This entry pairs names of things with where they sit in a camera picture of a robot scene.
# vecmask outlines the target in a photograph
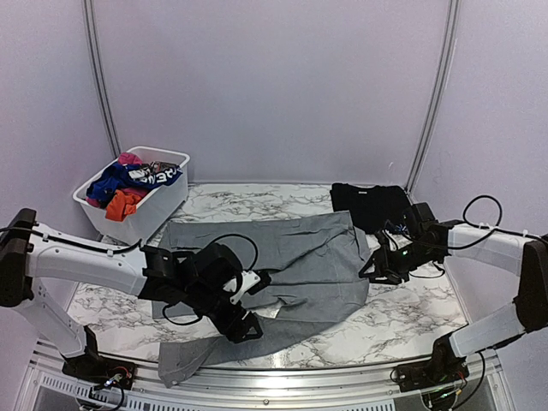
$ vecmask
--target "metal frame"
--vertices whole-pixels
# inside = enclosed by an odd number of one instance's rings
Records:
[[[131,360],[137,364],[137,371],[134,387],[127,393],[128,403],[123,408],[126,410],[145,409],[141,405],[146,402],[150,404],[150,410],[162,409],[153,405],[165,406],[167,409],[173,407],[173,404],[196,411],[228,408],[365,410],[371,405],[378,405],[382,409],[383,404],[391,404],[391,400],[398,397],[418,394],[418,391],[401,393],[397,385],[390,381],[393,367],[406,361],[314,370],[252,371],[204,367],[187,382],[167,389],[158,377],[158,363]],[[485,360],[485,380],[493,394],[496,410],[514,411],[497,355],[494,351],[487,351]],[[76,384],[76,379],[61,374],[62,367],[63,359],[56,348],[50,342],[39,340],[21,386],[15,411],[33,409],[40,386],[45,386],[45,376],[62,380],[60,384]],[[477,384],[482,369],[478,355],[470,357],[468,368],[470,384]],[[88,385],[91,386],[91,383],[78,382],[78,386],[83,389]]]
[[[436,76],[436,83],[432,91],[430,98],[430,104],[426,113],[425,123],[420,135],[419,145],[417,152],[415,153],[413,165],[409,171],[408,181],[405,185],[405,190],[408,193],[413,193],[413,190],[417,184],[419,173],[426,158],[426,151],[430,145],[432,135],[434,133],[434,127],[436,125],[436,119],[438,117],[439,105],[441,103],[445,85],[449,78],[450,66],[455,51],[456,42],[456,27],[458,22],[459,8],[461,0],[450,0],[450,4],[447,12],[447,21],[445,23],[444,44],[442,47],[442,53],[439,58],[438,74]]]
[[[116,133],[116,126],[110,109],[109,96],[106,92],[104,82],[103,64],[101,63],[101,53],[99,52],[99,41],[97,35],[97,25],[95,22],[95,7],[93,0],[83,0],[84,24],[86,25],[87,44],[89,47],[90,60],[92,62],[93,79],[97,89],[101,114],[103,115],[104,127],[109,140],[112,156],[117,158],[122,152],[120,141]]]

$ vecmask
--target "white marble surface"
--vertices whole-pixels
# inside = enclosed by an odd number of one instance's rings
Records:
[[[328,186],[194,186],[173,219],[222,222],[298,218],[331,212]],[[157,244],[161,231],[151,241]],[[374,238],[368,238],[375,247]],[[435,277],[432,266],[415,275]],[[275,307],[259,311],[274,316]],[[178,327],[151,317],[150,301],[81,284],[68,310],[95,331],[102,351],[156,360],[161,342],[183,342],[217,335],[208,320]],[[466,324],[447,277],[412,278],[403,285],[372,285],[366,305],[341,324],[279,353],[222,366],[313,368],[395,360],[429,354],[432,342]]]

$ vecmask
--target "blue clothing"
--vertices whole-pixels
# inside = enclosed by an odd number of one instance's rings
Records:
[[[130,171],[140,170],[143,165],[127,164],[121,165],[113,163],[104,169],[103,174],[96,181],[92,182],[91,186],[86,191],[86,196],[90,199],[98,200],[108,204],[117,189],[119,188],[145,188],[153,190],[160,186],[170,186],[182,174],[178,167],[170,167],[167,170],[159,171],[156,174],[145,178],[133,179],[129,175]]]

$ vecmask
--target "white plastic bin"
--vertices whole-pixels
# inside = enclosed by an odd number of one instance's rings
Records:
[[[182,170],[182,176],[170,186],[161,186],[152,190],[139,202],[137,205],[137,212],[127,216],[122,222],[108,220],[105,217],[106,210],[93,207],[86,202],[87,188],[101,176],[104,169],[117,160],[106,165],[95,176],[82,184],[82,186],[74,192],[73,199],[81,205],[99,233],[108,235],[109,237],[123,241],[127,244],[134,244],[139,239],[143,239],[144,241],[148,240],[173,211],[187,199],[187,163],[190,160],[190,157],[182,152],[170,152],[168,150],[144,146],[131,148],[128,152],[132,152],[139,156],[139,158],[143,160],[143,163],[162,161],[165,163],[179,164]]]

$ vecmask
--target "orange cloth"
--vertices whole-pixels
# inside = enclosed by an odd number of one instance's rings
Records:
[[[114,197],[106,206],[106,217],[112,221],[123,221],[130,214],[137,212],[137,204],[143,200],[137,194],[125,194],[122,190],[116,190]]]

